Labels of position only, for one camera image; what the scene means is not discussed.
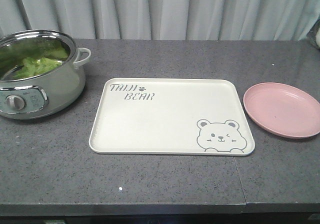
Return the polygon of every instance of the tray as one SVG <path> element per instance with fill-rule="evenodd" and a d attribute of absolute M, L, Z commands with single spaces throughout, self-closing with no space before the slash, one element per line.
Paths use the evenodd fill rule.
<path fill-rule="evenodd" d="M 235 86 L 217 79 L 110 79 L 89 145 L 105 154 L 245 156 L 255 148 Z"/>

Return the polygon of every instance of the plate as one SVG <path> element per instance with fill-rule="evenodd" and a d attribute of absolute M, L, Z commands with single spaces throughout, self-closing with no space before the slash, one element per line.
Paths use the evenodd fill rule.
<path fill-rule="evenodd" d="M 256 124 L 275 135 L 302 139 L 320 133 L 320 103 L 296 87 L 259 83 L 245 92 L 243 104 Z"/>

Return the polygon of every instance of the curtain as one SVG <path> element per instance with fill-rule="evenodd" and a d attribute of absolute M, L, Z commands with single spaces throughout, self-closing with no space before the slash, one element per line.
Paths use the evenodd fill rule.
<path fill-rule="evenodd" d="M 49 29 L 85 39 L 300 40 L 320 0 L 0 0 L 0 37 Z"/>

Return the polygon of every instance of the bear illustration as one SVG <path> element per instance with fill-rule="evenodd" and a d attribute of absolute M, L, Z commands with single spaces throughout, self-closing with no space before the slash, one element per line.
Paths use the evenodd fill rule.
<path fill-rule="evenodd" d="M 244 153 L 247 140 L 239 132 L 239 124 L 236 121 L 211 123 L 201 119 L 196 125 L 200 128 L 196 142 L 205 152 Z"/>

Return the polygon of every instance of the countertop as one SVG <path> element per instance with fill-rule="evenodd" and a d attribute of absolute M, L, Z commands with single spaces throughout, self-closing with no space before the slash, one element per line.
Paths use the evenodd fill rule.
<path fill-rule="evenodd" d="M 243 157 L 98 154 L 88 144 L 111 78 L 224 79 L 241 102 L 249 87 L 278 82 L 319 100 L 320 51 L 307 41 L 76 42 L 92 58 L 73 104 L 36 120 L 0 117 L 0 216 L 319 212 L 319 135 L 279 137 L 246 116 L 255 150 Z"/>

